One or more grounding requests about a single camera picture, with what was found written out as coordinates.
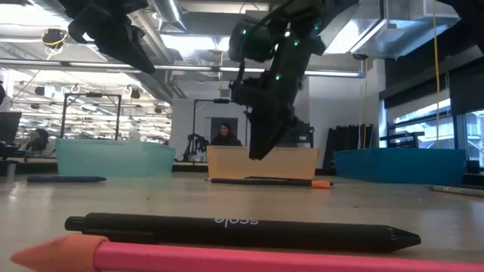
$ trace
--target pen tip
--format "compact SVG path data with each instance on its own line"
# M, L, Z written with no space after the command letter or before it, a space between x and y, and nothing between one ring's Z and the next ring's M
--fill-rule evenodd
M420 245L422 243L420 236L415 233L411 233L406 230L400 230L394 227L389 227L389 232L390 239L392 240L392 244L394 246L393 251Z

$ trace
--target tan bin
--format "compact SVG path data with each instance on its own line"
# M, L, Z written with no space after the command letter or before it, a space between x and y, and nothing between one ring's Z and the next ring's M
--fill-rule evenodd
M318 150L307 147L276 147L262 161L249 159L246 147L208 147L211 178L292 178L312 180Z

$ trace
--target pink marker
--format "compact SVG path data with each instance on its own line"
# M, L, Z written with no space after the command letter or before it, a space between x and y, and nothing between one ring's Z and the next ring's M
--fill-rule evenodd
M73 234L11 260L37 272L482 272L484 264L111 243Z

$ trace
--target black pen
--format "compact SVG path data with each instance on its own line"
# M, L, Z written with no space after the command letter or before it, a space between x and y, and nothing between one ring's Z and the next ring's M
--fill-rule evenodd
M92 183L106 181L106 178L101 177L64 177L64 176L29 176L28 182L79 182Z
M369 224L90 213L69 217L65 228L121 243L350 252L393 252L420 244L417 234Z

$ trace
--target marker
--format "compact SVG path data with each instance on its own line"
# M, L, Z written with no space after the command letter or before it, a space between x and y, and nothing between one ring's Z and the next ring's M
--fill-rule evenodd
M235 218L90 213L85 217L69 217L65 228L121 243L350 252L393 252L420 244L417 234L383 225Z
M80 183L94 183L106 181L106 178L101 177L61 177L61 176L29 176L28 182L80 182Z
M330 181L290 180L278 178L209 178L214 184L237 184L237 185L268 185L268 186L299 186L315 189L330 189L333 183Z
M442 193L453 193L459 194L463 196L477 196L477 197L484 197L484 187L480 186L462 186L459 185L458 187L455 186L448 186L448 185L433 185L431 187L433 191L442 192Z
M484 264L112 243L74 234L15 253L37 272L482 272Z

